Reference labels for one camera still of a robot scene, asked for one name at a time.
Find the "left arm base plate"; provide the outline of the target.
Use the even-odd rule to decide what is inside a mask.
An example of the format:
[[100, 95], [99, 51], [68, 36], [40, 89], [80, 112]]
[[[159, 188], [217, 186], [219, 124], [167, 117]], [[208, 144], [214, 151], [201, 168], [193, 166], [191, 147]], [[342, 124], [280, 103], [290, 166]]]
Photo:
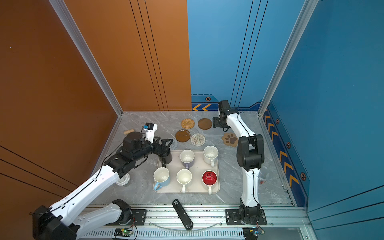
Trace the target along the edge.
[[146, 221], [147, 210], [130, 209], [123, 210], [117, 221], [107, 224], [107, 226], [143, 226]]

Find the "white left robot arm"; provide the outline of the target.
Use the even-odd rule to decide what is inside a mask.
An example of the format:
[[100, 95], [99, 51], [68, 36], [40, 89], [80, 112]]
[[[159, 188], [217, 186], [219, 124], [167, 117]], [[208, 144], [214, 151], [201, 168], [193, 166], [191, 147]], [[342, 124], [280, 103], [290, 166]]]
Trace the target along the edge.
[[50, 207], [40, 206], [33, 213], [33, 238], [36, 240], [77, 240], [109, 223], [128, 224], [132, 219], [131, 206], [121, 199], [106, 207], [81, 216], [81, 212], [104, 190], [122, 179], [130, 170], [139, 167], [148, 156], [166, 158], [172, 139], [131, 132], [94, 175], [81, 186]]

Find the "dark brown round wooden coaster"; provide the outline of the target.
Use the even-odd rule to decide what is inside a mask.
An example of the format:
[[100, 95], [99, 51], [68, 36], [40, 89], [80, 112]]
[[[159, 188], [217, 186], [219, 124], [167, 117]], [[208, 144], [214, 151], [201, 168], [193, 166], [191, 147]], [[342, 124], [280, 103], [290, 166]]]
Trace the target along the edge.
[[198, 127], [202, 130], [209, 130], [212, 125], [212, 121], [208, 118], [203, 118], [198, 121]]

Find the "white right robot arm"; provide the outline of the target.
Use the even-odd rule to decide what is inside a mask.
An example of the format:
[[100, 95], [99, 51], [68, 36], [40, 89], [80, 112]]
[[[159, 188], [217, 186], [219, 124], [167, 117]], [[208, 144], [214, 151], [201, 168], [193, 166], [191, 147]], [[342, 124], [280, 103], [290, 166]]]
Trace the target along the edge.
[[265, 162], [264, 138], [246, 125], [240, 112], [231, 108], [227, 100], [220, 101], [218, 106], [219, 115], [213, 118], [213, 127], [222, 128], [224, 131], [232, 129], [238, 138], [237, 162], [243, 174], [240, 220], [246, 225], [258, 224], [263, 216], [258, 185], [259, 173]]

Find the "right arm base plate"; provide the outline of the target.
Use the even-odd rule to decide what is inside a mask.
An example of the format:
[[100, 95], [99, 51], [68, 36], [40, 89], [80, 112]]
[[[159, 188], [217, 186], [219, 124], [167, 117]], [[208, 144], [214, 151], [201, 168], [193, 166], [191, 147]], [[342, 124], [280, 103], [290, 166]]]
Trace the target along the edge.
[[261, 213], [255, 218], [249, 218], [249, 220], [252, 220], [252, 222], [242, 221], [238, 209], [226, 209], [225, 214], [226, 214], [226, 223], [229, 226], [234, 226], [234, 225], [266, 226], [268, 224], [267, 217], [264, 210], [261, 210]]

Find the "woven rattan round coaster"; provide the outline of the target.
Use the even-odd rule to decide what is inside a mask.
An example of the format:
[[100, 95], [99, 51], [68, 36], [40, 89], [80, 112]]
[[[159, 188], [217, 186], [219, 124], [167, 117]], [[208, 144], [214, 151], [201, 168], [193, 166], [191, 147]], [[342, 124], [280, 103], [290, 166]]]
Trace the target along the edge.
[[193, 119], [184, 119], [181, 122], [181, 127], [183, 129], [189, 130], [195, 126], [195, 121]]

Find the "black mug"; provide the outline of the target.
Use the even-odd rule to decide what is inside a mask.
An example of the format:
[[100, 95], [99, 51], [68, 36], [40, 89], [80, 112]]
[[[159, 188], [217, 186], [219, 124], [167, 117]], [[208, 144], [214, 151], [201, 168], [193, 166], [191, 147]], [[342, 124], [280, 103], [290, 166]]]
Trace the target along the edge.
[[170, 164], [173, 160], [171, 150], [168, 149], [168, 151], [165, 154], [159, 155], [159, 161], [161, 164], [161, 167], [165, 168], [168, 164]]

